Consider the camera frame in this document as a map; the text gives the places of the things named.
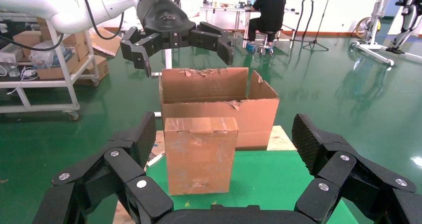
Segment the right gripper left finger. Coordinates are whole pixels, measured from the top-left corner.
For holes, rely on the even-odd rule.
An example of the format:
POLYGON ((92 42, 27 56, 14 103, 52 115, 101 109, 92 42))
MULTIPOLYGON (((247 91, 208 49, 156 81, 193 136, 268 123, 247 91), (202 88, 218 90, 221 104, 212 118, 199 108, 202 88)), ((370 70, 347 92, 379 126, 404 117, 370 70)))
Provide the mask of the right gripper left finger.
POLYGON ((85 224, 102 200, 115 195, 135 223, 157 223, 174 204, 145 172, 155 139, 155 115, 146 112, 135 127, 115 132, 99 152, 58 172, 33 222, 85 224))

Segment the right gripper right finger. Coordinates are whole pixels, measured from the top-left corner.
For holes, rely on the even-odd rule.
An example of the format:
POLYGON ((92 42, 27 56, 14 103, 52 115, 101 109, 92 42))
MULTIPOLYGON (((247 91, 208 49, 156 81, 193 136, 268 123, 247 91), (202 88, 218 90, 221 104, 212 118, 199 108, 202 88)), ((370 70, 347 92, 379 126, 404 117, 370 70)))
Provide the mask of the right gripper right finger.
POLYGON ((341 135, 295 116, 292 142, 313 180, 294 210, 326 223, 341 199, 352 202, 376 224, 419 224, 422 197, 409 179, 361 156, 341 135))

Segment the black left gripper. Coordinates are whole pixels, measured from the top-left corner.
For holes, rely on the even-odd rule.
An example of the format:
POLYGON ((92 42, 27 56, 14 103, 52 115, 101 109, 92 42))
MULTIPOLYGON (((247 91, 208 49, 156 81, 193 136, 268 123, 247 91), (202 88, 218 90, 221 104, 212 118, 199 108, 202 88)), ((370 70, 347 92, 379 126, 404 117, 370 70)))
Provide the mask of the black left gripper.
POLYGON ((216 52, 227 65, 233 63, 234 50, 227 31, 207 22, 190 21, 172 0, 139 0, 137 16, 143 27, 131 27, 120 41, 123 58, 135 69, 152 76, 149 58, 161 49, 193 46, 216 52))

